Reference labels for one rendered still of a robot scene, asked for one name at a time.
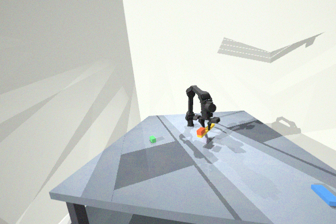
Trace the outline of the yellow bar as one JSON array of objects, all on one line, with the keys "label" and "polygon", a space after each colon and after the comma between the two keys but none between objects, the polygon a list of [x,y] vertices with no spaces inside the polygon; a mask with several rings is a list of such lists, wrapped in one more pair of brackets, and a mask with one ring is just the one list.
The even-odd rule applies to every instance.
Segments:
[{"label": "yellow bar", "polygon": [[[215,126],[215,124],[211,124],[211,128],[210,128],[210,130],[213,128]],[[200,138],[202,138],[205,134],[207,134],[209,132],[209,130],[208,130],[208,126],[206,127],[206,128],[203,128],[203,127],[201,127],[201,128],[199,128],[198,130],[197,130],[197,137],[200,137]]]}]

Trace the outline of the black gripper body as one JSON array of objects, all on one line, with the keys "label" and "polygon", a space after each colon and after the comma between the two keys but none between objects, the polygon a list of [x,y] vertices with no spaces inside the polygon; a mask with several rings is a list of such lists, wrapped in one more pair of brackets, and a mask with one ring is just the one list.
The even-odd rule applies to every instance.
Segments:
[{"label": "black gripper body", "polygon": [[198,119],[198,121],[208,120],[209,122],[216,123],[216,124],[220,122],[220,118],[218,118],[218,117],[210,118],[210,114],[206,110],[201,110],[201,113],[202,113],[202,117],[201,117],[201,115],[195,115],[193,117],[193,120],[196,120],[196,121],[197,121],[197,119]]}]

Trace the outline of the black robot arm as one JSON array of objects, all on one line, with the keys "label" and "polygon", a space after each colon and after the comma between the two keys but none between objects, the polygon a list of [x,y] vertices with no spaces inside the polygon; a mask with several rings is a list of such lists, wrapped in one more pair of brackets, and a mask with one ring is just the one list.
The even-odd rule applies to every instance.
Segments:
[{"label": "black robot arm", "polygon": [[197,85],[190,86],[186,90],[186,95],[188,96],[188,111],[186,113],[185,119],[187,120],[187,126],[194,126],[193,117],[195,116],[193,112],[193,98],[195,94],[201,103],[201,110],[206,110],[210,114],[210,118],[213,117],[213,112],[216,111],[217,107],[213,104],[213,99],[207,91],[202,91]]}]

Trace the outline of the blue flat bar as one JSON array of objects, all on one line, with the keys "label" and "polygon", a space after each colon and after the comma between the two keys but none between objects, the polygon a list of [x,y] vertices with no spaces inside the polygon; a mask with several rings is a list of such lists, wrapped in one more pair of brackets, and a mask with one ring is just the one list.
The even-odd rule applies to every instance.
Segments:
[{"label": "blue flat bar", "polygon": [[311,189],[329,206],[336,206],[336,196],[331,194],[325,187],[322,185],[311,185]]}]

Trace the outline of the small green block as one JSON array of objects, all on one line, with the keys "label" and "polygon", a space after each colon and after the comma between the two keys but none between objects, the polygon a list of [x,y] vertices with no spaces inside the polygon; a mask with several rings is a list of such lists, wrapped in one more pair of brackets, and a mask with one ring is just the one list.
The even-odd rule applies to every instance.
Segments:
[{"label": "small green block", "polygon": [[154,136],[150,136],[150,141],[151,141],[152,143],[155,143],[155,142],[156,142],[156,138],[155,138]]}]

